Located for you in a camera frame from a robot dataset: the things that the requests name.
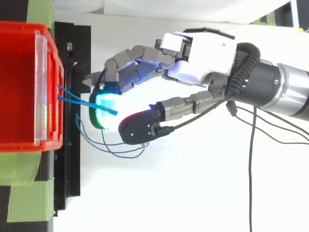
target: red plastic bin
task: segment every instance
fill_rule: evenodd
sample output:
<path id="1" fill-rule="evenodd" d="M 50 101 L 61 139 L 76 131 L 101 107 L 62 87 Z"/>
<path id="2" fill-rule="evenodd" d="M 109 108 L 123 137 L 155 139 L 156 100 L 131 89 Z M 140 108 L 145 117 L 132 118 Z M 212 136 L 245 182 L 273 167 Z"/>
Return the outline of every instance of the red plastic bin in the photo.
<path id="1" fill-rule="evenodd" d="M 64 69 L 43 24 L 0 21 L 0 152 L 62 146 Z"/>

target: screw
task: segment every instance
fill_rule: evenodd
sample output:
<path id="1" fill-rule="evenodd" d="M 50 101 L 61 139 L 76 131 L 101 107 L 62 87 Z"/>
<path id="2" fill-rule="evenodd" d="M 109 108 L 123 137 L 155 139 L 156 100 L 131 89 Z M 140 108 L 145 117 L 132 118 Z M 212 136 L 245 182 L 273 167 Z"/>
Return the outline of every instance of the screw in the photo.
<path id="1" fill-rule="evenodd" d="M 68 51 L 68 52 L 73 51 L 73 44 L 72 44 L 72 43 L 68 43 L 68 44 L 67 44 L 67 51 Z"/>

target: cable connector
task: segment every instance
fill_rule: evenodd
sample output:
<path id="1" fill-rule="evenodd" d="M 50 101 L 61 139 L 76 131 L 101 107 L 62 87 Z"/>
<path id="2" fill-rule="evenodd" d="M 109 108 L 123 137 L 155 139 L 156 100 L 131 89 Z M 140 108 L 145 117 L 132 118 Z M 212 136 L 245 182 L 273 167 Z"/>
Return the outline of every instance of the cable connector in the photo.
<path id="1" fill-rule="evenodd" d="M 163 136 L 167 136 L 169 134 L 171 134 L 172 132 L 174 132 L 175 129 L 174 127 L 159 127 L 155 129 L 155 134 L 158 138 L 163 137 Z"/>
<path id="2" fill-rule="evenodd" d="M 235 117 L 237 115 L 237 106 L 235 101 L 228 101 L 226 107 L 232 117 Z"/>

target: robotic hand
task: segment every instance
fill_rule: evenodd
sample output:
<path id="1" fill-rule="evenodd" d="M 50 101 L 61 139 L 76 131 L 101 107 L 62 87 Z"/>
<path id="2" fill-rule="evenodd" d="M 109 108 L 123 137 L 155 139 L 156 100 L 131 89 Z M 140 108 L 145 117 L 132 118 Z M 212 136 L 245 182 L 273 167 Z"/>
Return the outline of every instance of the robotic hand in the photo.
<path id="1" fill-rule="evenodd" d="M 157 102 L 150 110 L 125 118 L 119 132 L 130 145 L 166 136 L 194 120 L 176 127 L 161 127 L 160 122 L 200 114 L 197 119 L 227 100 L 309 120 L 309 73 L 261 60 L 258 48 L 250 43 L 236 44 L 234 38 L 213 29 L 187 29 L 165 34 L 155 48 L 137 45 L 120 52 L 105 62 L 103 72 L 91 74 L 96 85 L 89 101 L 95 101 L 101 83 L 102 92 L 122 94 L 160 75 L 206 88 L 188 98 Z M 92 124 L 101 128 L 94 109 L 89 109 L 89 114 Z"/>

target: silver metal cylinder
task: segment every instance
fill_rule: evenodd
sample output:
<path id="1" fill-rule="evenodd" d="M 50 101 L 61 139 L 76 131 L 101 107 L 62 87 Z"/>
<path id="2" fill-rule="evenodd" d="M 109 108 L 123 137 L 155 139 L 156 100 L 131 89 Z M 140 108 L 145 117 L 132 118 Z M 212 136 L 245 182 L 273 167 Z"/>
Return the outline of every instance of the silver metal cylinder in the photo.
<path id="1" fill-rule="evenodd" d="M 281 74 L 280 88 L 263 110 L 287 116 L 295 116 L 307 104 L 309 75 L 306 71 L 284 64 L 277 64 Z"/>

